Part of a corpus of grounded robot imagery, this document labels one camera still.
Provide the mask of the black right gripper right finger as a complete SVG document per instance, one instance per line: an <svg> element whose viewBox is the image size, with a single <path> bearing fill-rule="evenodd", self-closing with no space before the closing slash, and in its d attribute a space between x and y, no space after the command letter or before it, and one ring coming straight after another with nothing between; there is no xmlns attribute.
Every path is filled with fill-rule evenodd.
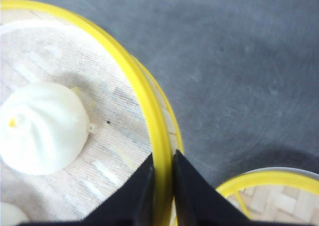
<svg viewBox="0 0 319 226"><path fill-rule="evenodd" d="M176 150L173 191L179 226L248 226L250 220L232 206Z"/></svg>

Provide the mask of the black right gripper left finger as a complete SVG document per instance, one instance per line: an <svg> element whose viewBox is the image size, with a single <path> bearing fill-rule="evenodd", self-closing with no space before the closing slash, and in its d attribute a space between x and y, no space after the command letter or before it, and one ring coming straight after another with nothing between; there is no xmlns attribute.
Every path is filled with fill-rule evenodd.
<svg viewBox="0 0 319 226"><path fill-rule="evenodd" d="M151 226L155 169L149 155L132 176L100 206L80 221L27 222L21 226Z"/></svg>

